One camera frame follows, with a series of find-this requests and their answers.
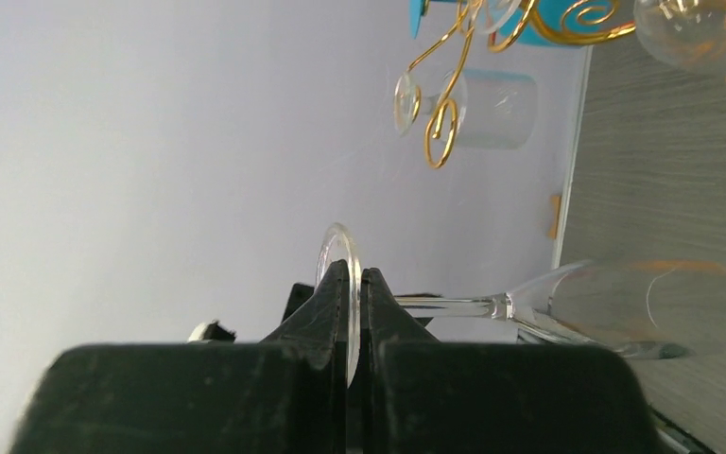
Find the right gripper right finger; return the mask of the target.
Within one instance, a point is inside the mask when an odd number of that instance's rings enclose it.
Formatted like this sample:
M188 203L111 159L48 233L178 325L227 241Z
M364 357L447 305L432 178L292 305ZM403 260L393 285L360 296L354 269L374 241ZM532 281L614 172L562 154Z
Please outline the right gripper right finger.
M362 274L376 453L660 453L629 365L605 349L441 342Z

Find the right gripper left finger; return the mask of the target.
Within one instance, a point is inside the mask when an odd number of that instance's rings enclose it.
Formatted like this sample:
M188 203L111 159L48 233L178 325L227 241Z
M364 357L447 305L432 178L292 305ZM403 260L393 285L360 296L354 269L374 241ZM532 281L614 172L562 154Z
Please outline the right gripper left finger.
M19 421L12 453L341 453L350 276L257 343L91 344L61 353Z

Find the clear champagne flute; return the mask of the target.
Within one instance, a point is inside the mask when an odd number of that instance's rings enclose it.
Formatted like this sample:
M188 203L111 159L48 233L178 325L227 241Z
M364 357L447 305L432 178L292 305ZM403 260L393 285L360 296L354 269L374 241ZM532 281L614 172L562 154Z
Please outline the clear champagne flute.
M726 353L726 268L712 261L584 260L493 295L395 301L416 319L510 322L546 342L626 359Z

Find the clear tumbler wine glass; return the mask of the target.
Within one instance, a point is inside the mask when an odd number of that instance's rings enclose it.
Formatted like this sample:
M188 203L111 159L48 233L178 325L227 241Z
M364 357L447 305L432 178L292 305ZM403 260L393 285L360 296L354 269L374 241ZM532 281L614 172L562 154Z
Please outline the clear tumbler wine glass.
M454 75L438 71L428 81L410 73L394 90L394 126L402 136L415 125L426 125L441 92ZM538 111L538 86L524 74L466 67L450 98L458 107L456 143L467 148L518 149L530 137Z

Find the clear round wine glass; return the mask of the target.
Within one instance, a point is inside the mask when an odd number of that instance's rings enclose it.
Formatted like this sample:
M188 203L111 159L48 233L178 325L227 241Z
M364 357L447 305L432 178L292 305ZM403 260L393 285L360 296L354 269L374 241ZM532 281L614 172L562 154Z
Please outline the clear round wine glass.
M726 1L636 1L633 19L638 41L657 61L726 76Z

